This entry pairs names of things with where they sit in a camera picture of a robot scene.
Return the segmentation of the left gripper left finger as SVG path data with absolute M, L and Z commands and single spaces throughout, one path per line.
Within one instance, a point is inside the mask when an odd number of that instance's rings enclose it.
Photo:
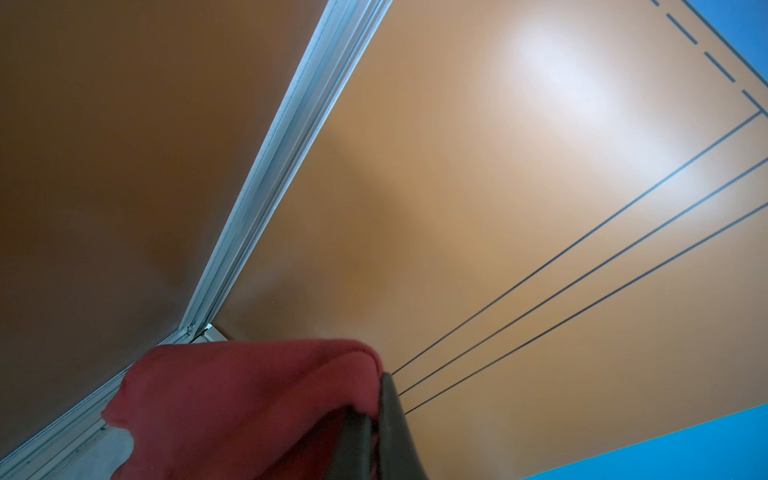
M 369 480 L 373 474 L 373 421 L 349 408 L 324 479 Z

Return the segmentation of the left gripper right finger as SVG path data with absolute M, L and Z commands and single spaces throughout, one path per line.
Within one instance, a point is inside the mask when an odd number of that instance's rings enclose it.
M 392 376 L 381 378 L 378 416 L 377 478 L 381 480 L 427 480 Z

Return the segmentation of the dark red cloth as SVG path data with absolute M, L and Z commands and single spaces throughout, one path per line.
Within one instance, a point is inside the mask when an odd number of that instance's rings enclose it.
M 118 479 L 320 479 L 348 409 L 379 411 L 379 355 L 355 340 L 148 351 L 103 411 L 133 440 Z

